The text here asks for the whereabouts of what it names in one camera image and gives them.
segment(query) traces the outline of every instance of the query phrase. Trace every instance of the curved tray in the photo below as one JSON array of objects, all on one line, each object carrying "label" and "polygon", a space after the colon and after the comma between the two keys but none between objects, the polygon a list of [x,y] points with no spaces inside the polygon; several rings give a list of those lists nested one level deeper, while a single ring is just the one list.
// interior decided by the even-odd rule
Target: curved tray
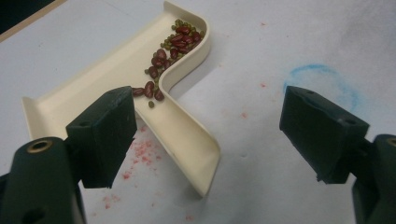
[{"label": "curved tray", "polygon": [[162,102],[149,108],[146,97],[137,97],[134,108],[195,189],[205,196],[219,163],[219,145],[168,92],[209,53],[209,25],[204,19],[169,2],[165,1],[163,7],[157,19],[98,63],[38,99],[23,97],[23,109],[32,139],[45,136],[65,139],[65,126],[104,92],[126,85],[144,87],[150,80],[144,70],[150,65],[151,52],[173,33],[170,26],[176,19],[188,21],[204,30],[205,38],[162,74],[159,81],[165,97]]}]

